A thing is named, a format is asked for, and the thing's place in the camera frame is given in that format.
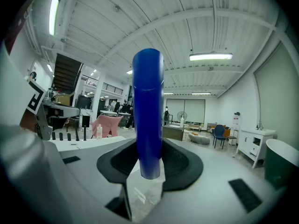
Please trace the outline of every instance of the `person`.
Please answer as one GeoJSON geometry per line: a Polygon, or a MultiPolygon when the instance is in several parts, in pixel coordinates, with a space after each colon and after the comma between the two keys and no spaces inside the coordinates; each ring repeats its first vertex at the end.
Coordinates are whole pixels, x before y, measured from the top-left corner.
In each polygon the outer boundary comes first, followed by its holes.
{"type": "Polygon", "coordinates": [[[166,123],[168,121],[168,115],[169,115],[168,107],[165,107],[165,110],[164,110],[164,125],[166,125],[166,123]]]}
{"type": "Polygon", "coordinates": [[[135,129],[133,107],[130,108],[130,111],[131,111],[131,115],[130,115],[129,121],[128,121],[126,127],[124,127],[124,129],[129,129],[132,123],[133,123],[132,129],[135,129]]]}
{"type": "Polygon", "coordinates": [[[24,77],[25,80],[28,80],[29,78],[36,81],[36,72],[33,71],[33,72],[30,73],[30,76],[25,76],[24,77]]]}
{"type": "Polygon", "coordinates": [[[119,102],[117,102],[115,105],[115,108],[114,108],[114,112],[118,113],[120,106],[121,106],[121,104],[119,102]]]}

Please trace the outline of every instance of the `blue cylinder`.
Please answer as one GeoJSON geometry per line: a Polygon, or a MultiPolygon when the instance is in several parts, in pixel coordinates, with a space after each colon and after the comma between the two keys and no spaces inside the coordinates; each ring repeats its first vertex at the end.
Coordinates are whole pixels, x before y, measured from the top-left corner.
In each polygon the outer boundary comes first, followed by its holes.
{"type": "Polygon", "coordinates": [[[133,59],[133,101],[140,172],[146,179],[160,176],[164,75],[163,55],[144,49],[133,59]]]}

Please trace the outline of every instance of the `drawer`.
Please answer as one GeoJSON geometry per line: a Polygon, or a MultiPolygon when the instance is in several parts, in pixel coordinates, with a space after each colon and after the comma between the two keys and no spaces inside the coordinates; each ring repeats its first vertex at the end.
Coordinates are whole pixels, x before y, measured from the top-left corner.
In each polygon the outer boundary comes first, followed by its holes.
{"type": "Polygon", "coordinates": [[[250,150],[249,152],[251,154],[253,154],[254,156],[257,156],[257,152],[259,150],[259,146],[258,145],[255,145],[255,144],[252,144],[251,147],[250,147],[250,150]]]}

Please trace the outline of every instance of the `white table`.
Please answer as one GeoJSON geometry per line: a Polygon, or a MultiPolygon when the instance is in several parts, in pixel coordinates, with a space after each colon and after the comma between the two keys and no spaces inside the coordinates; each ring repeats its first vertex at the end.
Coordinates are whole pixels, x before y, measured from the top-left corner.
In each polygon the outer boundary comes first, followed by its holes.
{"type": "Polygon", "coordinates": [[[106,116],[114,116],[114,115],[117,114],[116,112],[107,111],[107,110],[100,110],[100,113],[103,114],[103,115],[106,115],[106,116]]]}
{"type": "Polygon", "coordinates": [[[49,141],[56,145],[57,150],[59,152],[62,152],[62,151],[97,147],[97,146],[115,143],[115,142],[122,141],[122,140],[125,140],[125,138],[122,136],[116,136],[116,137],[102,138],[101,140],[97,140],[96,138],[94,138],[94,139],[87,139],[86,141],[84,141],[84,140],[68,141],[67,139],[65,139],[63,141],[60,141],[59,139],[49,140],[49,141]]]}

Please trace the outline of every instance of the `speaker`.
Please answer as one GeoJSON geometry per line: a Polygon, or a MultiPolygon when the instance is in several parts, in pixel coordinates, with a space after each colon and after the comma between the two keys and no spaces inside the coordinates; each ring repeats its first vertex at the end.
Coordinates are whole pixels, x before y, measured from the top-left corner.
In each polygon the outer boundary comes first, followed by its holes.
{"type": "Polygon", "coordinates": [[[82,117],[82,127],[86,126],[87,128],[89,127],[89,119],[90,116],[83,115],[82,117]]]}

